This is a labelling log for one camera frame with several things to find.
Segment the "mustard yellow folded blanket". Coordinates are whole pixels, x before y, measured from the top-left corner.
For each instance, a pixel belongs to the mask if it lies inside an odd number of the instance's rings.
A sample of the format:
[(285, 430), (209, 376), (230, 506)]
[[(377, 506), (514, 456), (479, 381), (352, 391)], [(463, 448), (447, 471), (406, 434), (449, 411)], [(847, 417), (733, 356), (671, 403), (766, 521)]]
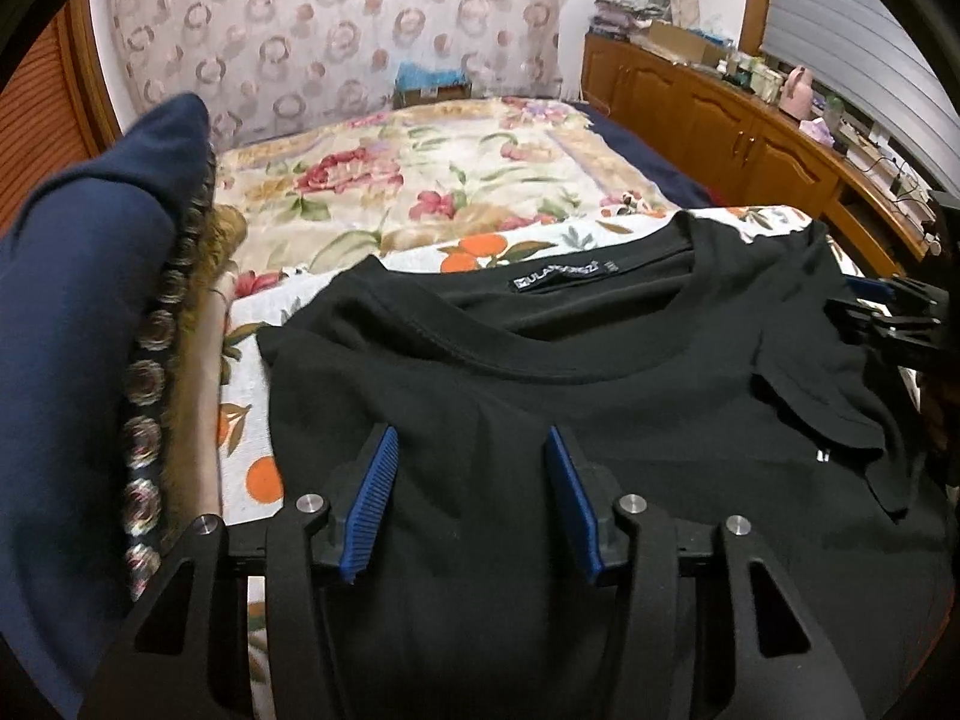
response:
[(240, 211), (228, 205), (213, 206), (190, 271), (178, 320), (172, 394), (163, 416), (167, 438), (161, 493), (167, 538), (178, 536), (197, 515), (221, 511), (217, 449), (221, 348), (238, 284), (233, 257), (245, 236), (247, 223)]

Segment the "wooden sideboard cabinet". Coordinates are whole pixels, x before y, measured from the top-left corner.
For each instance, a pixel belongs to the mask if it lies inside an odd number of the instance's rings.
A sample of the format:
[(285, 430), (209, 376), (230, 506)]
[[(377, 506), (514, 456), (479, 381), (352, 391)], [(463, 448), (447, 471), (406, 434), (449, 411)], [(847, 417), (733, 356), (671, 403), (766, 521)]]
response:
[(793, 206), (862, 270), (918, 275), (928, 244), (866, 172), (754, 96), (597, 34), (584, 38), (581, 91), (721, 205)]

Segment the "pink kettle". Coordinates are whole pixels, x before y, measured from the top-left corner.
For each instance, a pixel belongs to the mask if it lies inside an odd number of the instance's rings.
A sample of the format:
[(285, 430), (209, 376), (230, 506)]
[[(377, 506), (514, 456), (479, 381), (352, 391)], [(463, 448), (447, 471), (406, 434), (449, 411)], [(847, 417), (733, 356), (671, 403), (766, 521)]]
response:
[(808, 121), (812, 115), (814, 100), (813, 82), (812, 72), (804, 65), (798, 65), (789, 71), (779, 95), (779, 110), (794, 121)]

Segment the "grey window blind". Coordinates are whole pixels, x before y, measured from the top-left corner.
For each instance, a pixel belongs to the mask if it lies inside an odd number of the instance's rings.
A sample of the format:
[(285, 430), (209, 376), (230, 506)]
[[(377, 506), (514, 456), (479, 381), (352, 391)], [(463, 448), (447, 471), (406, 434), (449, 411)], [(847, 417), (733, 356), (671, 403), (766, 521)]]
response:
[(913, 39), (880, 0), (770, 0), (761, 48), (886, 128), (958, 192), (958, 114)]

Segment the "cardboard box on cabinet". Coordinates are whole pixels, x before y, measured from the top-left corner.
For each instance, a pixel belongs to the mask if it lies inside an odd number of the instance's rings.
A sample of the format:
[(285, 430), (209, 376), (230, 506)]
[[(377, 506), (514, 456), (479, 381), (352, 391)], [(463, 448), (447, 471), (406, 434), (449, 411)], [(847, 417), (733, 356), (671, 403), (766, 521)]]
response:
[(671, 25), (665, 21), (652, 21), (647, 39), (654, 46), (674, 55), (677, 62), (715, 67), (727, 57), (727, 47), (700, 36), (695, 31)]

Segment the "navy blue folded blanket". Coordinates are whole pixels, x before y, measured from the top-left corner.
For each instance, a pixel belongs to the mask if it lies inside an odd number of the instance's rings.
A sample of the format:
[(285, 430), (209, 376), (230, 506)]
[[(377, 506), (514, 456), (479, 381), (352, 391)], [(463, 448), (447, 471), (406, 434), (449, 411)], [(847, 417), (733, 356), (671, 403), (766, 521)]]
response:
[(75, 717), (130, 610), (125, 368), (208, 138), (179, 94), (39, 185), (3, 236), (3, 717)]

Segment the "floral bed quilt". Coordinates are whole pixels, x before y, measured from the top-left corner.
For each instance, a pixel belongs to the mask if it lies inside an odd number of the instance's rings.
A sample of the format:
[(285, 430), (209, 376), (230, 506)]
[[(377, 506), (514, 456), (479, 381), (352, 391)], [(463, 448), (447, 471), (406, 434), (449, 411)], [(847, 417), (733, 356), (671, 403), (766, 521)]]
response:
[(428, 104), (233, 149), (215, 199), (244, 216), (256, 273), (348, 268), (368, 255), (636, 208), (674, 211), (584, 112), (553, 99)]

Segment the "blue item in box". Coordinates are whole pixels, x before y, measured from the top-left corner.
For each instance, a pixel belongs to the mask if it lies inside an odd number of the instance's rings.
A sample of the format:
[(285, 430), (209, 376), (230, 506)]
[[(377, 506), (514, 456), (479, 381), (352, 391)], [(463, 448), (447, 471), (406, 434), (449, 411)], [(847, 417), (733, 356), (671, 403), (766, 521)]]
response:
[(462, 70), (428, 70), (404, 62), (397, 70), (392, 102), (395, 109), (405, 109), (471, 97), (472, 83)]

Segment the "circle patterned sheer curtain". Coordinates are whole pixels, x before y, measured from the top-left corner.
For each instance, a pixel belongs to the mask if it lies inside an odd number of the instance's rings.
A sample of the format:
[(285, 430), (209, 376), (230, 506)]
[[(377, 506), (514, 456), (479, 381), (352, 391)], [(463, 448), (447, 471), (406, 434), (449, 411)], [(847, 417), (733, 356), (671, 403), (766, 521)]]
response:
[(194, 93), (219, 149), (391, 107), (405, 65), (555, 96), (566, 0), (96, 0), (135, 112)]

